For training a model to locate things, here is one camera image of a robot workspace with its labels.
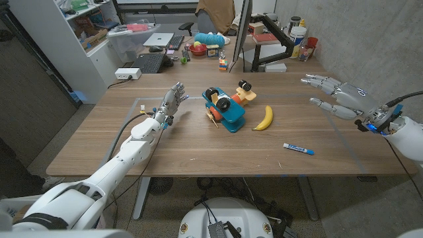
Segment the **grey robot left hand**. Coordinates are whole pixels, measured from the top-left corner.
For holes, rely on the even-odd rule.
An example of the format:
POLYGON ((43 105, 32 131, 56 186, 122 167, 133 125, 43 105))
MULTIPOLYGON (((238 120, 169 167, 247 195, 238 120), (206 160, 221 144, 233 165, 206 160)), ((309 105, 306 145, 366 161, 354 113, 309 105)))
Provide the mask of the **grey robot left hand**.
POLYGON ((184 85, 181 82, 178 82, 169 89, 163 97, 163 100, 154 115, 154 119, 161 124, 168 123, 171 125, 181 102, 188 98, 189 96, 185 95, 184 85))

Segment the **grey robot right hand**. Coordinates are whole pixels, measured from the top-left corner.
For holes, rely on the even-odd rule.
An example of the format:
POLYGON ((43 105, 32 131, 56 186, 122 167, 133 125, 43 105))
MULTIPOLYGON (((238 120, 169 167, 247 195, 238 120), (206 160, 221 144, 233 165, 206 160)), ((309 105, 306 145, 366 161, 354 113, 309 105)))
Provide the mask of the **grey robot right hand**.
POLYGON ((332 77, 307 74, 301 82, 336 99, 336 104, 330 104, 320 99, 311 98, 310 103, 330 112, 343 120, 355 120, 362 117, 361 130, 377 130, 385 132, 389 124, 398 117, 394 110, 381 106, 363 89, 349 83, 342 83, 332 77))

